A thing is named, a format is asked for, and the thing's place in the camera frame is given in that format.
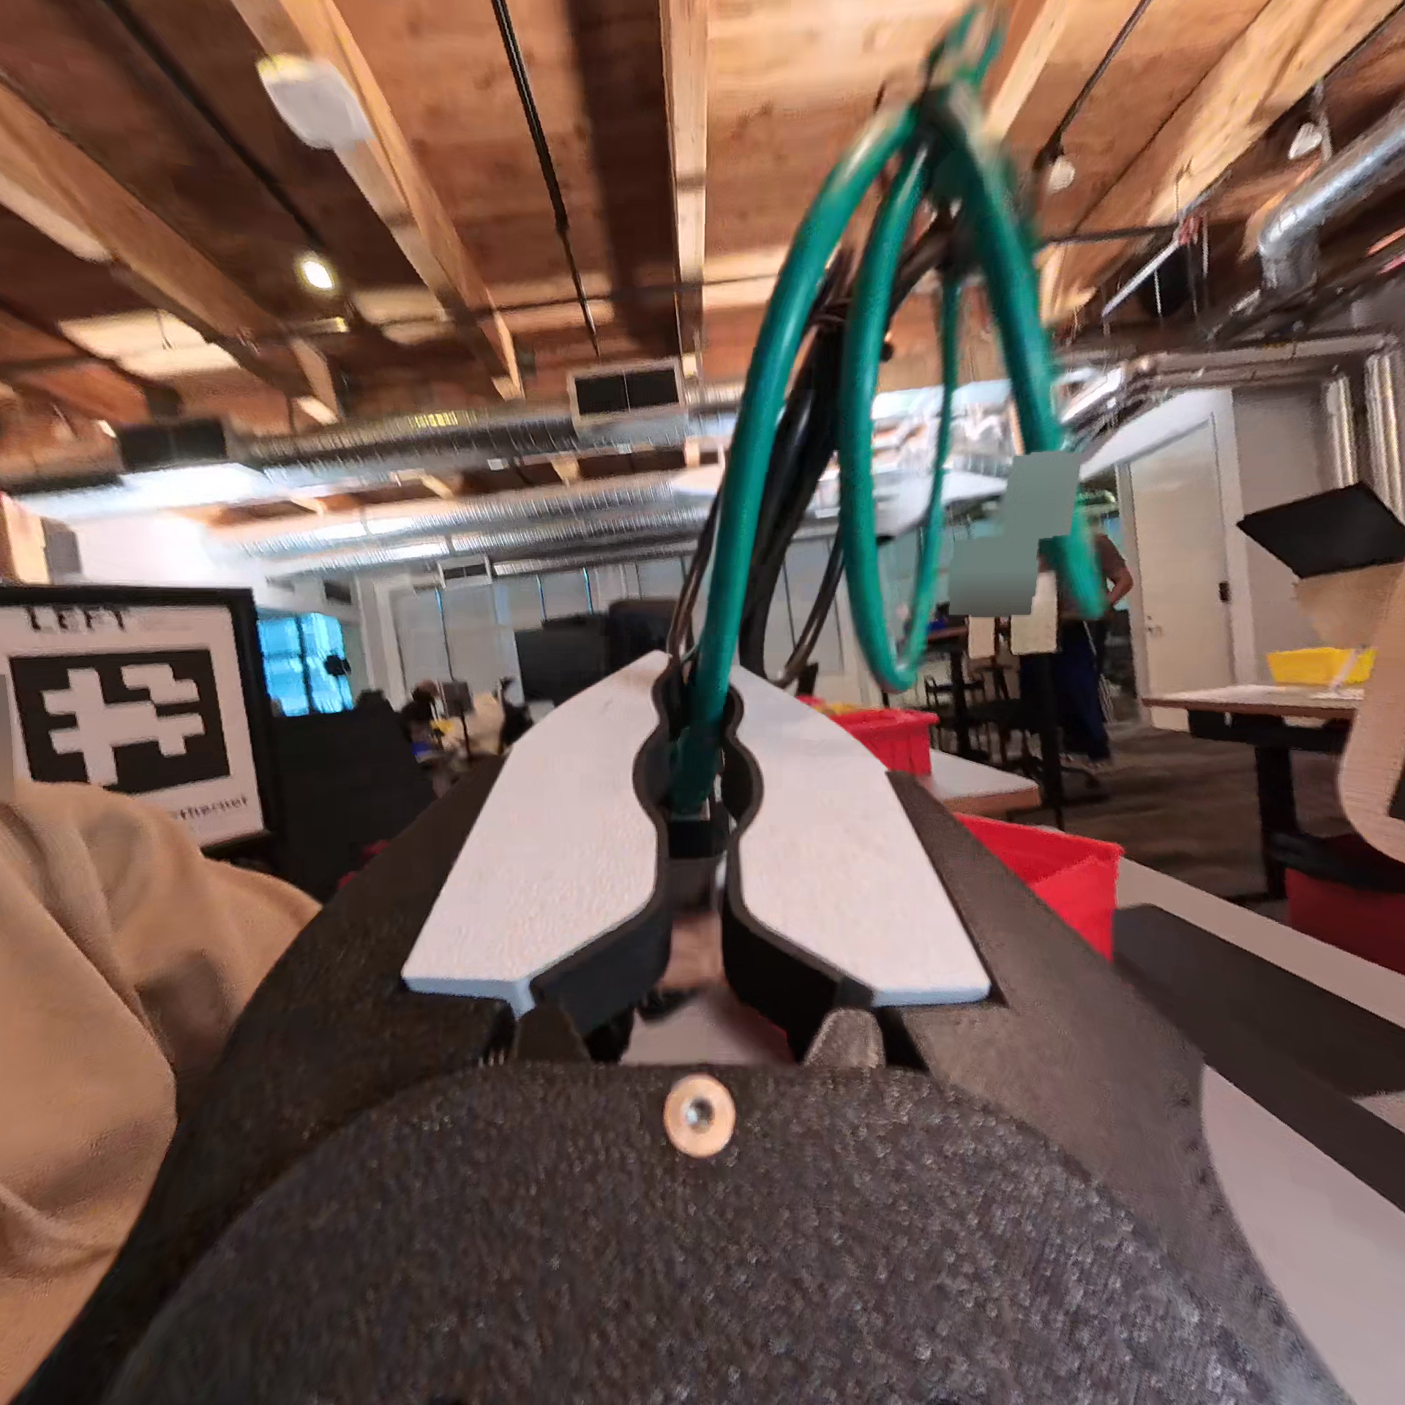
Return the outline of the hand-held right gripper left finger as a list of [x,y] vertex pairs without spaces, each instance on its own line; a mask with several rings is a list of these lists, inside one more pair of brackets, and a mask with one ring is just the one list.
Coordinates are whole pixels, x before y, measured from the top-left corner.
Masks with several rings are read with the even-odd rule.
[[554,708],[504,756],[404,967],[419,994],[609,1022],[671,952],[660,793],[670,728],[653,653]]

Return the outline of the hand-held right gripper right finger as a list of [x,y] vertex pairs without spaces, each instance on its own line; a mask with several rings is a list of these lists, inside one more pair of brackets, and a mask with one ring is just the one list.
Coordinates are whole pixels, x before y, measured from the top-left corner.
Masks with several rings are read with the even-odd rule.
[[835,1009],[984,1002],[993,979],[892,773],[797,696],[732,674],[720,800],[735,994],[785,1032]]

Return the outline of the red plastic bin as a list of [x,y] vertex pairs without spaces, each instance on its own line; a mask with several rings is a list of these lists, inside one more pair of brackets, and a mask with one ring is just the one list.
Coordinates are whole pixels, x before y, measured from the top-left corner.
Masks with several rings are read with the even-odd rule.
[[957,820],[1098,955],[1115,959],[1121,847],[1008,820]]

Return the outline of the person's left forearm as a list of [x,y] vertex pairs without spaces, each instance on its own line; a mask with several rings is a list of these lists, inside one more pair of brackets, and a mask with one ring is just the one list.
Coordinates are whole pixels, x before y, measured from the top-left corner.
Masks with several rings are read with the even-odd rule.
[[320,910],[148,802],[34,781],[4,798],[4,1402],[106,1277],[181,1114]]

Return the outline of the red storage bin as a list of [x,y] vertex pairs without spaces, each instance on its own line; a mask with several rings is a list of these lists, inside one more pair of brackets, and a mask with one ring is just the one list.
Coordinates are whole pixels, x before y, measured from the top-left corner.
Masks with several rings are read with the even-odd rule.
[[1287,870],[1289,924],[1337,950],[1404,974],[1404,894]]
[[932,775],[932,731],[937,718],[914,708],[860,708],[819,696],[800,696],[814,711],[829,716],[867,746],[890,771],[916,778]]

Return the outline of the wooden top table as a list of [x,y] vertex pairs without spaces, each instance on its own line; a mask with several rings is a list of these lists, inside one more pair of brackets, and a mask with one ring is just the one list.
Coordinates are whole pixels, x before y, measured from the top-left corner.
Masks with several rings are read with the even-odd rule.
[[1188,733],[1198,740],[1253,750],[1265,892],[1240,899],[1240,904],[1285,900],[1287,870],[1274,842],[1302,830],[1292,758],[1297,751],[1340,758],[1362,689],[1232,684],[1207,691],[1145,693],[1138,701],[1151,713],[1185,715]]

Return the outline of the black tape strip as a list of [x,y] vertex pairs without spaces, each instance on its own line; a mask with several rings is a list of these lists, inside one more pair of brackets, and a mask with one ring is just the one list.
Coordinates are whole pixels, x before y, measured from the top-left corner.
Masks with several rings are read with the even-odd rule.
[[1404,1031],[1156,905],[1115,919],[1118,969],[1177,1012],[1252,1034],[1404,1131]]

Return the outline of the black framed marker sign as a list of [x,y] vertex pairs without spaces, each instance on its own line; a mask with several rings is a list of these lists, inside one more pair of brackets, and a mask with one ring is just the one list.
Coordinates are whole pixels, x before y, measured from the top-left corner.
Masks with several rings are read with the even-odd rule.
[[280,827],[253,592],[4,586],[4,798],[89,785],[160,807],[211,855]]

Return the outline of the ceiling air vent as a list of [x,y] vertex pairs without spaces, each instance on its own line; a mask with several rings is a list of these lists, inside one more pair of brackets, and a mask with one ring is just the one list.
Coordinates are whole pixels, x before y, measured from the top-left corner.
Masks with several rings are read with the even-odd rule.
[[631,417],[676,417],[686,405],[680,358],[606,363],[573,372],[568,395],[579,427],[615,424]]
[[114,444],[124,475],[235,464],[228,427],[196,417],[118,427]]

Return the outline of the yellow storage bin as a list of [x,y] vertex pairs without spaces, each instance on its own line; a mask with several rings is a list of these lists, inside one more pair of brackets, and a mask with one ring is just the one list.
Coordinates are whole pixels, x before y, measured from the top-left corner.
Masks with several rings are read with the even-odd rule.
[[1280,688],[1315,691],[1359,689],[1371,681],[1376,648],[1312,646],[1267,654],[1270,674]]

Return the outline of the white ceiling speaker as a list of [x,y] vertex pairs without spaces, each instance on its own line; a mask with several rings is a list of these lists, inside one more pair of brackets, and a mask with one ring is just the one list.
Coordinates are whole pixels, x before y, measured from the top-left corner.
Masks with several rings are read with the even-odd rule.
[[277,114],[305,146],[345,153],[375,138],[360,97],[335,64],[268,56],[258,62],[258,79]]

